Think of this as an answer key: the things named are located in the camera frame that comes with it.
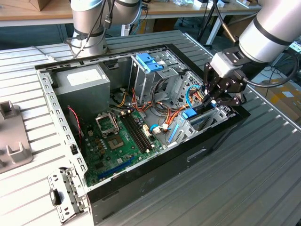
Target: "capacitor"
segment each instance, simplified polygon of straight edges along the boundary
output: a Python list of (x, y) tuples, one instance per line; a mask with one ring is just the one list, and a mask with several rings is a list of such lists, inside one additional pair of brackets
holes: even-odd
[(102, 144), (98, 144), (97, 148), (98, 148), (98, 150), (101, 150), (103, 148), (103, 145)]

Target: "white sticker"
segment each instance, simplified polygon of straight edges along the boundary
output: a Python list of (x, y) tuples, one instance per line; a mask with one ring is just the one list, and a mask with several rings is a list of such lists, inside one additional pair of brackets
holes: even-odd
[(289, 91), (286, 91), (286, 92), (282, 92), (286, 97), (294, 97), (294, 95), (289, 92)]
[(96, 69), (87, 70), (84, 72), (77, 72), (73, 74), (68, 74), (67, 79), (70, 82), (70, 85), (77, 86), (91, 81), (96, 81), (102, 79), (101, 75)]
[(164, 65), (165, 62), (163, 60), (157, 62), (158, 65)]

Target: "metal panel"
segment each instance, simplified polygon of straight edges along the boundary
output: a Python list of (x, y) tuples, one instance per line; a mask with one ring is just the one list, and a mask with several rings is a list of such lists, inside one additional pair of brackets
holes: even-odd
[[(179, 31), (108, 39), (113, 52), (163, 43), (175, 44), (200, 68), (211, 57)], [(71, 58), (64, 44), (41, 48), (58, 60)], [(67, 159), (33, 77), (33, 66), (48, 60), (32, 48), (0, 51), (0, 59), (0, 101), (20, 105), (34, 156), (31, 163), (0, 174), (0, 221), (58, 226), (46, 176)], [(252, 90), (246, 96), (244, 108), (251, 116), (219, 150), (101, 225), (296, 224), (301, 218), (300, 130)], [(67, 225), (93, 225), (92, 217), (85, 213)]]

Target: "green motherboard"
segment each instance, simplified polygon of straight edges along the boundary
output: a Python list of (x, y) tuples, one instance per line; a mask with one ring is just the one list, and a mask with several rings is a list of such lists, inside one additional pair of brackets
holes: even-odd
[[(118, 173), (126, 167), (135, 165), (163, 150), (161, 143), (154, 136), (147, 137), (145, 135), (144, 121), (137, 111), (130, 113), (127, 118), (118, 115), (115, 120), (119, 131), (110, 133), (106, 137), (103, 137), (96, 122), (82, 129), (85, 139), (84, 151), (86, 152), (84, 159), (88, 166), (88, 171), (85, 174), (87, 186), (93, 186), (104, 178), (111, 177), (114, 173)], [(102, 131), (114, 127), (108, 117), (99, 124)], [(143, 133), (144, 137), (137, 137), (137, 134), (141, 136), (142, 133), (135, 131), (136, 128)], [(143, 148), (140, 143), (141, 140), (150, 144), (151, 148)]]

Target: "workbench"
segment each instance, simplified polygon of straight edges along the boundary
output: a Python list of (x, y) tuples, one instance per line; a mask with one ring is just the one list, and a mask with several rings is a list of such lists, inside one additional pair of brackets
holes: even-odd
[[(250, 15), (257, 11), (258, 9), (245, 8), (236, 3), (235, 0), (226, 4), (225, 7), (220, 8), (221, 16), (223, 18), (225, 18), (225, 16), (233, 15)], [(177, 6), (172, 1), (151, 1), (148, 4), (147, 19), (204, 16), (204, 13), (205, 8), (196, 7), (194, 4)], [(145, 12), (143, 11), (141, 19), (144, 18)], [(68, 0), (51, 0), (41, 12), (4, 5), (0, 8), (0, 27), (68, 23), (73, 23), (72, 10)], [(216, 20), (207, 44), (212, 44), (220, 27), (221, 22)], [(121, 36), (128, 35), (128, 30), (129, 28), (126, 25), (123, 25)]]
[[(212, 55), (180, 31), (107, 39), (112, 52), (173, 43), (203, 69)], [(71, 59), (64, 44), (41, 46), (57, 60)], [(32, 48), (0, 51), (0, 102), (21, 108), (33, 161), (0, 174), (0, 222), (59, 226), (47, 175), (65, 166), (34, 65), (49, 62)], [(245, 91), (247, 121), (223, 145), (101, 226), (292, 225), (301, 217), (301, 130), (253, 89)], [(92, 226), (84, 213), (66, 225)]]

